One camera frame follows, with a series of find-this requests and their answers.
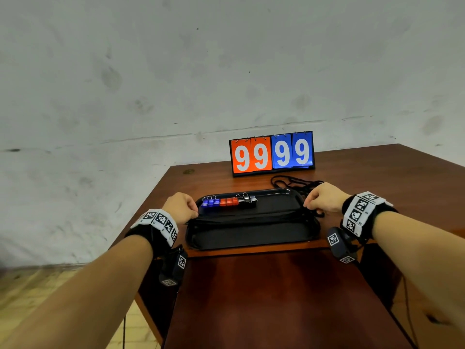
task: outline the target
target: black tray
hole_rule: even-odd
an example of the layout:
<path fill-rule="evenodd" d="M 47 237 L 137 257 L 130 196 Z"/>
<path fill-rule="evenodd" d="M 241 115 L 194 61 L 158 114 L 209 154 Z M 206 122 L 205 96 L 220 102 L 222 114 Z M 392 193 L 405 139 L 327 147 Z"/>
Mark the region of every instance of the black tray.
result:
<path fill-rule="evenodd" d="M 216 198 L 235 197 L 243 192 L 217 194 Z M 221 220 L 222 216 L 230 216 L 237 213 L 240 220 L 243 216 L 254 214 L 283 212 L 298 210 L 303 206 L 303 199 L 299 193 L 286 188 L 270 190 L 247 191 L 249 196 L 257 197 L 257 205 L 250 209 L 233 209 L 233 207 L 222 207 L 211 210 L 201 207 L 202 200 L 196 201 L 199 207 L 199 216 L 216 217 Z M 286 222 L 269 224 L 263 226 L 242 226 L 232 228 L 218 228 L 201 230 L 200 228 L 187 227 L 186 242 L 190 247 L 198 250 L 213 250 L 230 247 L 258 246 L 270 244 L 282 244 L 288 242 L 302 242 L 316 240 L 319 237 L 319 224 Z"/>

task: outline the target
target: fist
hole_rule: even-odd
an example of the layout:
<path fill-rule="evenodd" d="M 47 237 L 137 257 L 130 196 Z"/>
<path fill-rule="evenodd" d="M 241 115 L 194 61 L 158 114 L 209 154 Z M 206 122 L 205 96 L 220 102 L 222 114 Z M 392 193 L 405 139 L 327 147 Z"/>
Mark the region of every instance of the fist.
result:
<path fill-rule="evenodd" d="M 177 225 L 185 224 L 192 218 L 199 216 L 199 209 L 191 196 L 177 192 L 168 197 L 162 210 L 170 213 Z"/>
<path fill-rule="evenodd" d="M 342 205 L 349 197 L 349 194 L 341 191 L 336 186 L 324 182 L 308 194 L 304 207 L 312 210 L 316 209 L 318 213 L 340 213 Z"/>

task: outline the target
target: white number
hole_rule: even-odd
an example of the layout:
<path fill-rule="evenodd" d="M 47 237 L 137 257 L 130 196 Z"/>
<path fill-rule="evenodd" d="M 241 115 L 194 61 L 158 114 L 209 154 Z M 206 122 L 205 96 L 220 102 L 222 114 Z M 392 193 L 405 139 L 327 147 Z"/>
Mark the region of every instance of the white number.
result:
<path fill-rule="evenodd" d="M 255 166 L 258 169 L 263 169 L 266 167 L 268 164 L 268 149 L 266 149 L 266 146 L 263 143 L 259 143 L 258 145 L 253 148 L 253 155 L 255 159 L 257 160 L 263 160 L 261 163 L 255 163 Z"/>
<path fill-rule="evenodd" d="M 291 154 L 289 152 L 289 146 L 287 145 L 286 141 L 276 142 L 276 145 L 274 146 L 274 152 L 276 153 L 278 158 L 284 158 L 284 159 L 276 160 L 276 163 L 278 163 L 282 167 L 289 164 L 289 159 L 291 158 Z"/>
<path fill-rule="evenodd" d="M 304 145 L 304 150 L 300 150 L 300 146 Z M 308 147 L 308 142 L 303 138 L 295 142 L 295 152 L 297 155 L 304 156 L 304 158 L 296 158 L 296 162 L 299 164 L 307 164 L 308 158 L 310 157 L 310 148 Z"/>
<path fill-rule="evenodd" d="M 244 157 L 240 156 L 240 152 L 244 152 Z M 236 152 L 234 153 L 236 156 L 236 160 L 238 163 L 244 163 L 244 165 L 237 164 L 237 169 L 241 171 L 245 171 L 249 168 L 250 158 L 249 158 L 249 151 L 245 146 L 237 146 Z"/>

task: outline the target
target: forearm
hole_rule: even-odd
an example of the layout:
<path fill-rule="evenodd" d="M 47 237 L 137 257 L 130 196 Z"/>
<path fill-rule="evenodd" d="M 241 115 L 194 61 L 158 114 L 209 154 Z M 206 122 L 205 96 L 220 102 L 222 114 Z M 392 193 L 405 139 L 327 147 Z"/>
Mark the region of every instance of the forearm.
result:
<path fill-rule="evenodd" d="M 2 348 L 104 349 L 152 259 L 146 239 L 127 237 L 57 289 Z"/>
<path fill-rule="evenodd" d="M 373 237 L 465 333 L 465 239 L 393 212 L 376 218 Z"/>

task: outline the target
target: orange scoreboard card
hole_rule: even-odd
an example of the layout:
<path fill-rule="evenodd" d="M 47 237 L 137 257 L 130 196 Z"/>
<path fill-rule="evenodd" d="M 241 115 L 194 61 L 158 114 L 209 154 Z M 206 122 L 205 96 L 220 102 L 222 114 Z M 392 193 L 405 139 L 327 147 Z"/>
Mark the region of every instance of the orange scoreboard card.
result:
<path fill-rule="evenodd" d="M 231 141 L 231 157 L 232 171 L 234 173 L 249 173 L 254 170 L 255 165 L 252 165 L 253 151 L 250 139 L 232 140 Z"/>
<path fill-rule="evenodd" d="M 272 169 L 271 161 L 271 138 L 251 138 L 250 164 L 253 171 L 265 171 Z"/>

